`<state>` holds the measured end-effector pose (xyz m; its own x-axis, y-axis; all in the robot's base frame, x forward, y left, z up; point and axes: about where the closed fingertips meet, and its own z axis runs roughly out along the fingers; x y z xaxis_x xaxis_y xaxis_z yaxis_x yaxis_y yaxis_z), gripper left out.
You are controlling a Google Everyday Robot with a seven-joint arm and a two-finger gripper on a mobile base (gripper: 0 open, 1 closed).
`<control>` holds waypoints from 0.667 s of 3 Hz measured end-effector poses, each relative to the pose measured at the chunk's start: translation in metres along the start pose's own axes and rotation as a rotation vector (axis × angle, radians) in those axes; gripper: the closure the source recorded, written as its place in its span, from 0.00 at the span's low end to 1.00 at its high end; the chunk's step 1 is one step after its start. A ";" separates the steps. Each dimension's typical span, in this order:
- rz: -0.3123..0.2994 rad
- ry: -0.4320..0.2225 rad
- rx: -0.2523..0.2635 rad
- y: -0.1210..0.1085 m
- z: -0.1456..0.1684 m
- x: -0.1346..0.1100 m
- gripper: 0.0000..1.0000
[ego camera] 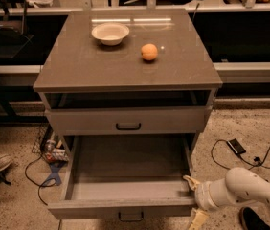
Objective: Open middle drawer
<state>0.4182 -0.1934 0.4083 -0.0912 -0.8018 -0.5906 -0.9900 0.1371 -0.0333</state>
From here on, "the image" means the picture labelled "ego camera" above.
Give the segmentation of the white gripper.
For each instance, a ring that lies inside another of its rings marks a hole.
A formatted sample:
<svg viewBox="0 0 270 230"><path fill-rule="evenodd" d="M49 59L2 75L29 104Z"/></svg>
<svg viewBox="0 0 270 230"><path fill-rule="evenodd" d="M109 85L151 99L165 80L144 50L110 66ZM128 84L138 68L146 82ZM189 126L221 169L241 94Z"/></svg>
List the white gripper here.
<svg viewBox="0 0 270 230"><path fill-rule="evenodd" d="M200 183L195 178L184 175L183 179L189 184L189 187L194 191L195 202L200 209L191 209L191 216L187 226L187 230L200 230L201 226L208 219L209 214L206 211L216 211L219 207L213 202L210 186L211 181Z"/></svg>

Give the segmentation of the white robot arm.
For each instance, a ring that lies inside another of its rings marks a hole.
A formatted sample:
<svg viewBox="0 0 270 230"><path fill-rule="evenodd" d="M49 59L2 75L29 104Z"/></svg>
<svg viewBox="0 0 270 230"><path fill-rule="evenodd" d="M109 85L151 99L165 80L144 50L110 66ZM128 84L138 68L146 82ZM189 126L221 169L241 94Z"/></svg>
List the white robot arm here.
<svg viewBox="0 0 270 230"><path fill-rule="evenodd" d="M270 207L270 183L240 167L229 169L224 178L199 182L184 175L194 191L197 208L191 209L187 230L200 230L212 211L225 206L245 206L260 202Z"/></svg>

